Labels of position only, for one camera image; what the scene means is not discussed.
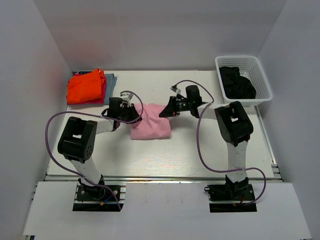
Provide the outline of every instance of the folded clothes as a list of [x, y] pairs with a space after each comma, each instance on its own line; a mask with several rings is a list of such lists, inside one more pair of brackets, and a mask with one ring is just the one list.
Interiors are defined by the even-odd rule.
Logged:
[[99, 71], [98, 68], [90, 73], [72, 77], [67, 88], [67, 103], [80, 104], [89, 100], [101, 99], [102, 85], [105, 82], [104, 71]]
[[117, 83], [117, 77], [113, 73], [106, 74], [106, 90], [105, 90], [105, 97], [104, 97], [104, 104], [109, 105], [109, 98], [113, 96], [113, 92]]
[[[75, 73], [74, 76], [81, 76], [79, 73]], [[107, 87], [107, 80], [103, 82], [101, 85], [101, 97], [93, 100], [88, 100], [84, 102], [79, 102], [79, 103], [73, 103], [73, 104], [103, 104], [105, 101], [105, 95], [106, 95], [106, 87]]]
[[[141, 104], [134, 104], [135, 110], [140, 115]], [[150, 103], [143, 104], [142, 120], [132, 124], [131, 140], [163, 139], [171, 136], [169, 119], [159, 117], [166, 106]]]
[[240, 75], [239, 68], [223, 66], [219, 68], [224, 92], [229, 99], [255, 99], [256, 89], [250, 80]]

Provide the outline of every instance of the purple cable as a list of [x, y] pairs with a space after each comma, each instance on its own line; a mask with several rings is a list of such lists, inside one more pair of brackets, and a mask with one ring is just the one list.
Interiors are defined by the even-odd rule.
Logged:
[[[122, 91], [120, 92], [120, 94], [122, 93], [131, 93], [133, 95], [135, 95], [138, 100], [140, 101], [141, 103], [141, 114], [135, 119], [135, 120], [132, 120], [132, 121], [122, 121], [122, 120], [118, 120], [118, 119], [113, 119], [111, 117], [107, 117], [107, 116], [103, 116], [104, 119], [106, 120], [114, 120], [114, 121], [117, 121], [117, 122], [120, 122], [120, 123], [125, 123], [125, 124], [132, 124], [134, 123], [135, 121], [137, 121], [139, 118], [142, 117], [142, 114], [144, 112], [144, 104], [141, 100], [141, 98], [135, 94], [134, 92], [132, 91]], [[74, 170], [71, 170], [65, 166], [63, 166], [62, 164], [60, 164], [56, 159], [55, 157], [53, 156], [52, 152], [51, 152], [51, 149], [50, 149], [50, 146], [49, 146], [49, 138], [48, 138], [48, 130], [49, 130], [49, 125], [50, 125], [50, 122], [56, 117], [56, 116], [59, 116], [61, 114], [80, 114], [80, 115], [85, 115], [85, 116], [90, 116], [90, 117], [96, 117], [96, 118], [101, 118], [100, 115], [94, 115], [94, 114], [89, 114], [89, 113], [83, 113], [83, 112], [78, 112], [78, 111], [61, 111], [61, 112], [58, 112], [56, 114], [54, 114], [52, 117], [49, 118], [48, 122], [46, 123], [46, 126], [45, 126], [45, 133], [44, 133], [44, 140], [45, 140], [45, 147], [46, 147], [46, 150], [48, 151], [48, 154], [50, 156], [50, 158], [54, 161], [55, 164], [57, 164], [60, 168], [70, 172], [70, 173], [73, 173], [73, 174], [76, 174], [78, 175], [79, 177], [81, 178], [84, 178], [84, 180], [86, 180], [89, 184], [93, 185], [93, 186], [96, 186], [96, 187], [100, 187], [100, 188], [105, 188], [107, 190], [110, 191], [110, 193], [112, 194], [112, 196], [114, 197], [116, 203], [118, 204], [118, 207], [119, 207], [119, 210], [121, 211], [121, 206], [120, 206], [120, 203], [116, 197], [116, 195], [114, 194], [114, 191], [112, 191], [112, 189], [106, 185], [100, 185], [100, 184], [95, 184], [93, 183], [91, 180], [87, 179], [84, 175], [82, 175], [81, 173], [77, 172], [77, 171], [74, 171]]]
[[[203, 109], [203, 111], [201, 112], [201, 114], [200, 114], [200, 116], [199, 116], [199, 121], [198, 121], [198, 124], [197, 124], [197, 126], [196, 126], [196, 148], [197, 148], [197, 150], [198, 150], [198, 154], [199, 154], [200, 161], [202, 162], [203, 166], [204, 166], [206, 169], [208, 169], [209, 171], [214, 172], [214, 173], [219, 173], [219, 174], [221, 174], [221, 173], [231, 173], [231, 172], [236, 172], [236, 171], [242, 171], [242, 170], [243, 170], [242, 168], [235, 168], [235, 169], [230, 169], [230, 170], [215, 170], [215, 169], [212, 169], [212, 168], [210, 168], [210, 167], [205, 163], [205, 161], [204, 161], [204, 159], [203, 159], [203, 157], [202, 157], [201, 150], [200, 150], [200, 140], [199, 140], [199, 138], [200, 138], [200, 134], [199, 134], [199, 131], [200, 131], [200, 123], [201, 123], [202, 116], [204, 115], [204, 112], [210, 107], [211, 104], [213, 104], [213, 102], [210, 102], [210, 103], [208, 103], [208, 104], [205, 106], [205, 108]], [[257, 170], [257, 171], [259, 171], [259, 172], [262, 174], [262, 176], [263, 176], [263, 182], [264, 182], [264, 183], [263, 183], [263, 189], [262, 189], [260, 195], [259, 195], [256, 199], [254, 199], [254, 200], [252, 200], [252, 201], [250, 201], [250, 202], [248, 202], [248, 203], [243, 204], [243, 206], [253, 204], [253, 203], [255, 203], [258, 199], [260, 199], [260, 198], [262, 197], [262, 195], [264, 194], [264, 192], [265, 192], [265, 190], [266, 190], [266, 186], [267, 186], [267, 178], [266, 178], [266, 175], [265, 175], [265, 173], [264, 173], [261, 169], [259, 169], [259, 168], [257, 168], [257, 167], [249, 167], [249, 168], [246, 168], [245, 170]]]

